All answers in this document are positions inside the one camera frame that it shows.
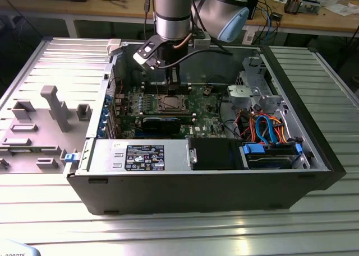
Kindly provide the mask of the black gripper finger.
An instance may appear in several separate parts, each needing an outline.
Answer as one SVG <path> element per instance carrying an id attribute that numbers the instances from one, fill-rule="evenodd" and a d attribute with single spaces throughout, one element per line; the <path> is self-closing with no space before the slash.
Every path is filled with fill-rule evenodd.
<path id="1" fill-rule="evenodd" d="M 180 87 L 180 67 L 174 66 L 167 70 L 168 95 L 175 95 Z"/>

